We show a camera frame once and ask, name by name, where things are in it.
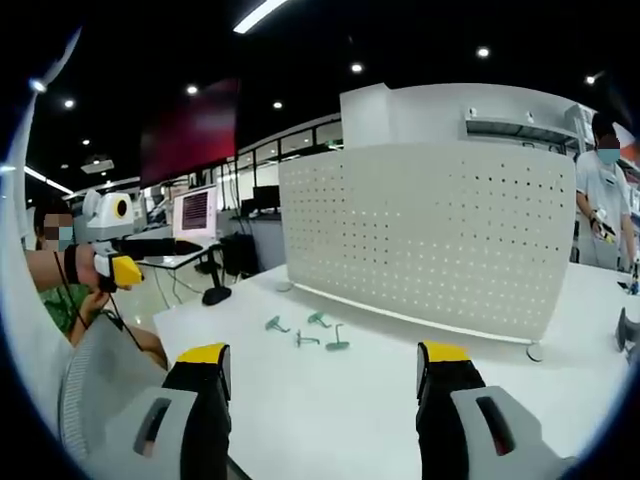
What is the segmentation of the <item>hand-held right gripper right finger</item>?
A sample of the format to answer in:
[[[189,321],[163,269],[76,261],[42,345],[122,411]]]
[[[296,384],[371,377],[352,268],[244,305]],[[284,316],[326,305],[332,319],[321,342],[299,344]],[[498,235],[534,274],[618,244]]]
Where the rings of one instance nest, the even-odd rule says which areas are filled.
[[[463,347],[418,344],[416,396],[424,479],[560,479],[573,463],[531,412],[485,384]]]

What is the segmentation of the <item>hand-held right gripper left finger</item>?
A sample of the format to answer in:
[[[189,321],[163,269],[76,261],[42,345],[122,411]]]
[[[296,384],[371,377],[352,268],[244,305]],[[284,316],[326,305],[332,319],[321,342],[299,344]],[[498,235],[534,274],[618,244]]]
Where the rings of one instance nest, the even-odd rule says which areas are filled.
[[[226,479],[231,433],[230,347],[184,352],[106,424],[99,479]]]

